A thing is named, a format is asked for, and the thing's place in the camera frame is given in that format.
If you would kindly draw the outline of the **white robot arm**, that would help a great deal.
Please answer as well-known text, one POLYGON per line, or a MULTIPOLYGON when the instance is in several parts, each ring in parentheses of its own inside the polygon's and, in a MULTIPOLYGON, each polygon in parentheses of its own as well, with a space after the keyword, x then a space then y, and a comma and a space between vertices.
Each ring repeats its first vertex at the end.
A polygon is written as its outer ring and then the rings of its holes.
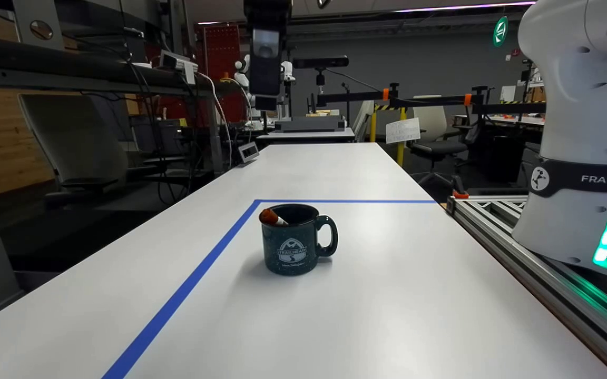
POLYGON ((513 238, 607 276, 607 0, 537 0, 519 44, 541 74, 546 122, 513 238))

